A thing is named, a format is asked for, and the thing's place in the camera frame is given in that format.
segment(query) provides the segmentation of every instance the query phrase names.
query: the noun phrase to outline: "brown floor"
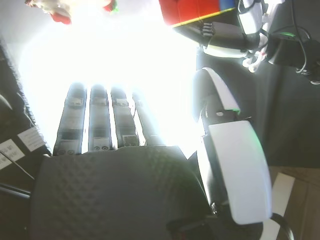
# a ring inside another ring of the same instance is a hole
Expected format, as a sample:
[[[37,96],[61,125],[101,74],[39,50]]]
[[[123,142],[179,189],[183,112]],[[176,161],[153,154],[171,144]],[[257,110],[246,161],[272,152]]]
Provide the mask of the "brown floor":
[[[296,240],[320,239],[320,168],[270,167],[272,182],[281,172],[295,177],[285,211]],[[277,240],[286,240],[280,230]]]

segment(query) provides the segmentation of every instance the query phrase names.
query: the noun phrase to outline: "white label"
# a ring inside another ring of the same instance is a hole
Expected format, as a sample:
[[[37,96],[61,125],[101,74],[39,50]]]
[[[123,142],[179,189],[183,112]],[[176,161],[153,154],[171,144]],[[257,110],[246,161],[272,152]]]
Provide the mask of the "white label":
[[[26,145],[30,152],[45,145],[45,142],[42,140],[36,127],[32,127],[18,134],[18,137],[21,139],[24,145]]]
[[[13,161],[17,161],[25,156],[24,153],[18,148],[18,146],[11,139],[1,143],[0,150],[3,153],[5,153]],[[9,161],[7,158],[5,158],[5,156],[3,156],[0,153],[0,170],[10,164],[11,164],[11,161]]]

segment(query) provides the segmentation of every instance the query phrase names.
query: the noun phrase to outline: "red object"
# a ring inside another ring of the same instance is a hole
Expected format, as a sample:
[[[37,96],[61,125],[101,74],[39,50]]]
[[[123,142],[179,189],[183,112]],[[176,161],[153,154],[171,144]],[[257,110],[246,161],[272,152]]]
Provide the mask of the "red object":
[[[54,13],[54,14],[50,14],[50,15],[51,15],[52,19],[57,23],[61,22],[66,25],[71,24],[71,19],[68,16],[63,16],[59,13]]]
[[[219,15],[220,0],[159,0],[165,23],[172,27]]]
[[[114,10],[114,5],[115,5],[115,1],[116,0],[111,0],[111,2],[109,3],[109,5],[104,6],[103,8],[107,11],[107,12],[112,12]]]

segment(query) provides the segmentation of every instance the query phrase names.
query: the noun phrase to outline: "overexposed light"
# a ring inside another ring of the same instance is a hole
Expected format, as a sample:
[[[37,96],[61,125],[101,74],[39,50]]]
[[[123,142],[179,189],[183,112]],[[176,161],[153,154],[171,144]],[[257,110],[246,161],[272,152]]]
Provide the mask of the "overexposed light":
[[[130,16],[96,8],[74,14],[72,25],[52,22],[26,46],[19,63],[25,95],[53,149],[72,82],[140,89],[168,145],[191,155],[199,134],[191,116],[196,44],[165,26],[159,6]]]

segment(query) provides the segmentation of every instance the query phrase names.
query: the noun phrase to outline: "yellow edge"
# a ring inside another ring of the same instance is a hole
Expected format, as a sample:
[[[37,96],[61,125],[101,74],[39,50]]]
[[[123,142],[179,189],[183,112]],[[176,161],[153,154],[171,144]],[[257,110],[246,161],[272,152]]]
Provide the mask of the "yellow edge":
[[[235,9],[234,7],[233,8],[228,8],[226,10],[223,10],[223,11],[217,11],[215,13],[211,13],[211,14],[208,14],[208,15],[204,15],[204,16],[201,16],[201,17],[197,17],[197,18],[193,18],[191,20],[187,20],[187,21],[183,21],[183,22],[179,22],[177,24],[173,24],[171,25],[173,28],[175,27],[179,27],[181,25],[186,25],[186,24],[189,24],[189,23],[192,23],[192,22],[196,22],[196,21],[199,21],[199,20],[202,20],[202,19],[206,19],[206,18],[210,18],[210,17],[214,17],[214,16],[217,16],[219,14],[223,14],[225,12],[229,12],[231,10]]]

